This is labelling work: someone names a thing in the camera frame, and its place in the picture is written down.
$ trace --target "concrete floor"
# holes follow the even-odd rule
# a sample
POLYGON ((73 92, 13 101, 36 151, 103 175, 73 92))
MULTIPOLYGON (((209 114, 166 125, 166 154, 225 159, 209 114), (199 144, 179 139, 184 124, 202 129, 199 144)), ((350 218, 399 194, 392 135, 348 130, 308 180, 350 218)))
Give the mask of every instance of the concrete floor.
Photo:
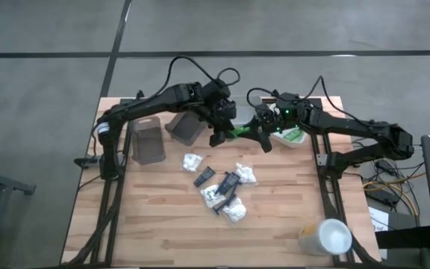
MULTIPOLYGON (((0 52, 109 52, 123 0, 0 0, 0 52)), ((133 0, 121 51, 430 49, 430 1, 133 0)), ((323 75, 331 95, 364 119, 400 123, 415 143, 430 134, 430 56, 201 58, 211 73, 236 67, 250 87, 306 93, 323 75)), ((13 195, 0 267, 56 265, 108 60, 0 59, 0 174, 37 184, 13 195)), ((109 96, 158 89, 169 59, 119 59, 109 96)), ((172 84, 206 81, 188 62, 172 84)), ((400 167, 422 161, 421 151, 400 167)), ((363 167, 369 175, 369 168, 363 167)), ((414 183, 430 224, 426 179, 414 183)))

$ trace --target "wooden tabletop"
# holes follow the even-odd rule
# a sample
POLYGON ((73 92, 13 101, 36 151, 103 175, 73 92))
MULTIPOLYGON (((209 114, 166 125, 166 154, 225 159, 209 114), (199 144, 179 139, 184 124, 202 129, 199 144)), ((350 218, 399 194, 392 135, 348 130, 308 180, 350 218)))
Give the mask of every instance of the wooden tabletop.
MULTIPOLYGON (((331 98, 342 107, 340 97, 331 98)), ((101 99, 98 116, 119 101, 101 99)), ((325 111, 343 117, 325 98, 322 103, 325 111)), ((163 126, 174 114, 157 116, 163 126)), ((131 154, 128 158, 113 266, 331 265, 331 257, 305 255, 298 244, 303 226, 325 218, 309 137, 296 149, 272 141, 272 152, 264 153, 259 143, 247 139, 211 148, 209 129, 192 146, 182 145, 162 130, 165 161, 143 166, 131 154), (201 188, 220 182, 237 162, 254 167, 258 185, 237 189, 247 208, 239 223, 232 224, 207 208, 193 186, 199 173, 181 171, 183 156, 190 152, 205 157, 199 170, 210 166, 216 171, 201 188)), ((349 136, 329 137, 333 151, 352 150, 349 136)), ((102 153, 99 144, 97 153, 102 153)), ((96 168, 85 170, 81 184, 98 174, 96 168)), ((380 259, 359 177, 345 175, 339 183, 349 228, 370 255, 380 259)), ((98 179, 78 192, 62 262, 74 257, 95 229, 102 189, 103 181, 98 179)))

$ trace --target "small package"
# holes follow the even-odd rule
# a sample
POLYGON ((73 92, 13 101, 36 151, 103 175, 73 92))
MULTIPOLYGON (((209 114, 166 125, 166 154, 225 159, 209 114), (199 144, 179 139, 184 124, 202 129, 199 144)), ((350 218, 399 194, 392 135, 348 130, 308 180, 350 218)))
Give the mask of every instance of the small package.
POLYGON ((182 161, 182 169, 195 173, 202 163, 203 157, 193 153, 187 153, 182 161))
POLYGON ((216 194, 217 189, 218 189, 218 185, 215 184, 200 191, 200 194, 203 196, 203 199, 205 200, 205 204, 207 204, 207 207, 209 208, 213 208, 215 205, 225 201, 226 199, 225 195, 220 193, 216 194))
POLYGON ((227 217, 232 223, 237 223, 246 215, 246 207, 242 204, 242 200, 238 197, 233 202, 231 202, 230 205, 225 206, 222 210, 225 212, 225 214, 227 214, 227 217))
POLYGON ((256 184, 257 178, 253 173, 253 168, 236 163, 237 168, 235 169, 235 173, 240 177, 240 183, 242 184, 256 184))

